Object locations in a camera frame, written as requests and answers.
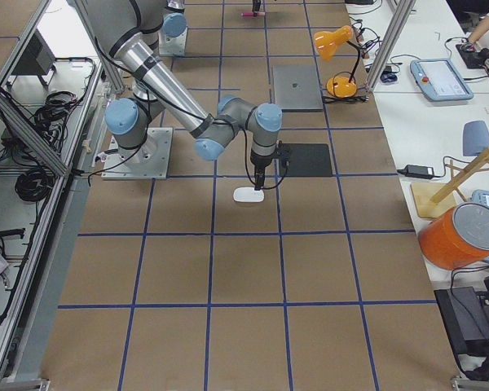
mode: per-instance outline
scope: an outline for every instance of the lamp base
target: lamp base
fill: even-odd
[[[335,76],[326,83],[326,90],[337,98],[351,98],[357,93],[357,85],[346,76]]]
[[[418,217],[437,218],[453,206],[456,206],[455,196],[452,193],[438,204],[431,201],[431,197],[444,186],[446,186],[445,183],[414,182],[411,184],[411,193],[415,200]]]

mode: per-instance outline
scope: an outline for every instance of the robotic arm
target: robotic arm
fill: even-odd
[[[172,3],[174,7],[166,0],[111,0],[108,6],[102,0],[84,2],[100,52],[121,62],[137,81],[131,103],[120,99],[122,102],[111,104],[105,114],[120,153],[124,156],[124,150],[139,149],[135,158],[131,156],[133,164],[152,153],[142,130],[165,108],[196,139],[196,152],[205,160],[216,160],[240,129],[250,130],[258,190],[264,184],[265,168],[275,158],[282,111],[274,104],[256,107],[227,96],[219,103],[215,118],[206,112],[148,44],[161,29],[167,11],[181,9],[182,2]]]

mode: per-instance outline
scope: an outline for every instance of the plug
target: plug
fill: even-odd
[[[397,169],[397,173],[409,178],[434,178],[433,167],[427,167],[425,165],[406,165],[403,169]]]

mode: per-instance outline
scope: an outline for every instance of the orange cylinder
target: orange cylinder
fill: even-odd
[[[446,211],[418,234],[422,253],[446,270],[489,257],[489,207],[467,202]]]

